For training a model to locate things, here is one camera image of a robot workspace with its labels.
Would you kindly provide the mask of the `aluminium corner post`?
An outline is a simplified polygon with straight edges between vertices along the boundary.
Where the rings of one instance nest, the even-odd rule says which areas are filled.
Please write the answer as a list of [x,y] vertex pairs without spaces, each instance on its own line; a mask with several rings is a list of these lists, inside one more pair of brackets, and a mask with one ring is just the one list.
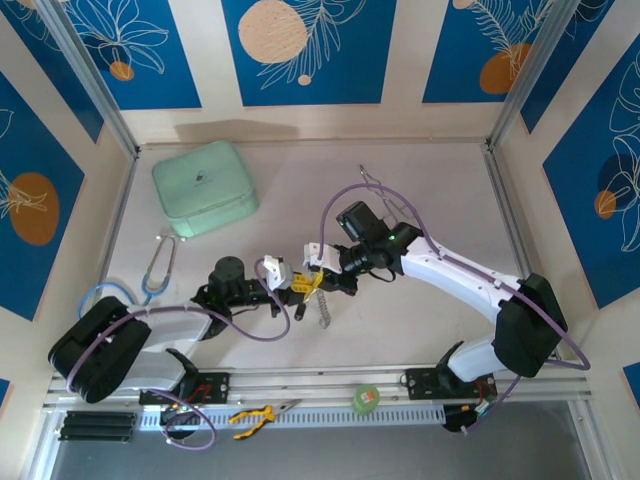
[[58,0],[34,0],[44,23],[116,140],[135,161],[139,145],[89,51]]
[[529,54],[506,97],[498,119],[487,138],[488,152],[494,153],[508,136],[580,1],[554,0],[551,4],[549,16],[541,25]]

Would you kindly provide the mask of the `blue panel large orange oval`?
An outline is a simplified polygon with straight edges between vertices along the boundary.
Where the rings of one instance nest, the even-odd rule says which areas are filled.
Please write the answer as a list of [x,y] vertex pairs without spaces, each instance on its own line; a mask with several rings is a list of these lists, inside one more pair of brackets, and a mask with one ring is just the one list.
[[0,307],[35,318],[83,181],[0,72]]

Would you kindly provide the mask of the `blue stethoscope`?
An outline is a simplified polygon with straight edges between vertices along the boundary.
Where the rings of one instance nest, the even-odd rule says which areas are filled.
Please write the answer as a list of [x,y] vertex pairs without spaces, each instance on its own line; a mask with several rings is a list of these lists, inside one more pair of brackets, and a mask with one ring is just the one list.
[[[167,290],[175,265],[178,246],[185,243],[187,238],[177,234],[161,234],[157,235],[155,239],[157,246],[140,282],[140,291],[143,298],[139,300],[132,291],[122,283],[113,280],[103,281],[91,287],[79,301],[76,308],[76,317],[78,320],[80,320],[85,313],[85,308],[88,306],[89,301],[104,289],[115,289],[125,297],[129,304],[141,306],[149,306],[152,300],[159,297]],[[168,263],[162,279],[156,282],[152,279],[152,274],[165,246],[169,247]]]

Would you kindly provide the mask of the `green tape roll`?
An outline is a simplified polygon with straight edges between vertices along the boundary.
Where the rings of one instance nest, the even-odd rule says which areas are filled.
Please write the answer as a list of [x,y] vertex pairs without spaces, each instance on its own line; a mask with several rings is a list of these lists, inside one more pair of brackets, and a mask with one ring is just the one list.
[[352,408],[358,415],[368,415],[377,408],[380,402],[380,393],[376,386],[362,384],[356,388],[352,398]]

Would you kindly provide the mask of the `blue panel beige circle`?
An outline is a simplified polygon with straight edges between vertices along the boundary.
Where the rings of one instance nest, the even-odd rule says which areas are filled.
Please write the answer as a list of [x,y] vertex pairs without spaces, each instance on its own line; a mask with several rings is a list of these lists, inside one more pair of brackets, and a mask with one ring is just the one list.
[[397,0],[221,0],[245,107],[378,104]]

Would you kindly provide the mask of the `aluminium side rail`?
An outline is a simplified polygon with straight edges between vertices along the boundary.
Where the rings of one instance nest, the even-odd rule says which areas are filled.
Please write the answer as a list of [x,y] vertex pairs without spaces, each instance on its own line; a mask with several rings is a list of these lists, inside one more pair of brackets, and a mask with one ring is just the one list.
[[[548,314],[561,330],[566,331],[566,320],[549,281],[532,271],[499,163],[488,146],[483,146],[482,150],[519,272],[516,290]],[[509,370],[523,377],[534,377],[560,340],[561,336],[532,307],[513,295],[508,296],[506,305],[498,314],[494,345],[498,358]]]
[[91,287],[79,301],[77,305],[77,310],[76,310],[78,319],[81,318],[83,309],[86,306],[87,302],[91,300],[96,294],[100,293],[104,288],[110,288],[110,287],[115,288],[118,292],[122,293],[127,300],[130,300],[133,303],[135,303],[137,300],[136,296],[134,295],[134,293],[131,291],[129,287],[124,286],[121,282],[117,282],[115,280],[109,280],[107,278],[107,274],[109,271],[109,267],[111,265],[111,260],[112,260],[115,245],[119,236],[122,220],[124,217],[130,192],[132,189],[133,181],[135,179],[139,158],[140,158],[140,153],[137,153],[134,156],[133,162],[128,170],[128,174],[120,195],[120,200],[115,212],[115,217],[111,225],[109,239],[106,247],[106,253],[105,253],[101,271],[99,274],[100,283]]

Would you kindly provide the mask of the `blue panel orange circle fern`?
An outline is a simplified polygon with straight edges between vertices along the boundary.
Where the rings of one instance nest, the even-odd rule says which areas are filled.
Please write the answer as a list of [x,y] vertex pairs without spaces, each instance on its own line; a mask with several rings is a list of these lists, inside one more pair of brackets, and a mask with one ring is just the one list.
[[561,1],[449,0],[422,102],[503,101]]

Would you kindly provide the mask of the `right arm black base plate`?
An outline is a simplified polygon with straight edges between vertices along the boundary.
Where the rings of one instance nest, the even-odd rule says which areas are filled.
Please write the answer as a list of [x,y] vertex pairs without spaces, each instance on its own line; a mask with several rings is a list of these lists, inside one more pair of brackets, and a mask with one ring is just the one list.
[[495,379],[491,374],[463,382],[448,367],[407,369],[403,385],[410,400],[482,400],[497,396]]

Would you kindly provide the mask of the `mint green zip case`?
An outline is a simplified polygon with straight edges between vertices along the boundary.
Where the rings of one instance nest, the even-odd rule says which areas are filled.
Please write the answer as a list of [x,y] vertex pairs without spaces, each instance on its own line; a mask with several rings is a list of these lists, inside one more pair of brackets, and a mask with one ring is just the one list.
[[255,213],[259,198],[236,146],[216,141],[158,162],[152,178],[165,217],[181,237],[194,237]]

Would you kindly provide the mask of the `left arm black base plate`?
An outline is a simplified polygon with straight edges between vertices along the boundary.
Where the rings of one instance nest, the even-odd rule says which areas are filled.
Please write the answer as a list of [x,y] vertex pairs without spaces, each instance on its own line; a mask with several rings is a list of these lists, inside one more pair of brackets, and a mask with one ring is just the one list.
[[223,405],[227,403],[230,374],[198,373],[185,377],[172,393],[191,404]]

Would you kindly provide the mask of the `black ribbed block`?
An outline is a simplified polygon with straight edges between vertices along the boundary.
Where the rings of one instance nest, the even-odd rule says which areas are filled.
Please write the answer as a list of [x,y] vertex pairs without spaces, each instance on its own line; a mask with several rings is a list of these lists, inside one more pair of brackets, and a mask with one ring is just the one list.
[[128,442],[136,420],[134,413],[68,411],[59,432],[59,440]]

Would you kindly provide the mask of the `blue panel white flower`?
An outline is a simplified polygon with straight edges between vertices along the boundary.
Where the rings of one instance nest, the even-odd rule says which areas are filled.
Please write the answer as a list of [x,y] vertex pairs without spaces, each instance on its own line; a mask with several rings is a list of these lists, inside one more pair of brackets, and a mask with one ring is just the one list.
[[201,106],[169,0],[65,0],[62,6],[120,109]]

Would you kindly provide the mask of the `blue panel dark circle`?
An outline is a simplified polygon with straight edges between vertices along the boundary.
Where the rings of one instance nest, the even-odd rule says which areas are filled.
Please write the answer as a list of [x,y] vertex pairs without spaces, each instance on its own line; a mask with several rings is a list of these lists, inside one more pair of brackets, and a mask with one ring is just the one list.
[[543,168],[597,306],[640,288],[640,43]]

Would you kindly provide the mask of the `blue panel leaf lines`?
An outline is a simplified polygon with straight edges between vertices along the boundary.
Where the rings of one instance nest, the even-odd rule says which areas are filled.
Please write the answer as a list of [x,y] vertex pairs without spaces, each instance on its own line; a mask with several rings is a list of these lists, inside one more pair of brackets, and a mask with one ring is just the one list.
[[582,114],[589,137],[640,137],[640,0],[580,0],[520,116],[553,143]]
[[0,12],[7,18],[87,135],[97,144],[104,118],[46,26],[35,0],[0,0]]

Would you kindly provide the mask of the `yellow black pliers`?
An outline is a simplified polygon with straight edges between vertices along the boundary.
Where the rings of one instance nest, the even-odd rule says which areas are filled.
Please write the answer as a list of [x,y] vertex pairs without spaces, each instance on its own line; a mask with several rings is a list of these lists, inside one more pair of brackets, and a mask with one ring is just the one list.
[[244,421],[246,419],[253,419],[254,417],[259,419],[259,421],[255,423],[250,429],[246,430],[243,433],[235,434],[234,439],[236,441],[241,441],[252,437],[264,426],[274,423],[282,414],[296,407],[301,402],[301,399],[293,399],[282,402],[278,405],[266,405],[261,409],[242,410],[232,415],[229,418],[230,424],[238,424],[241,421]]

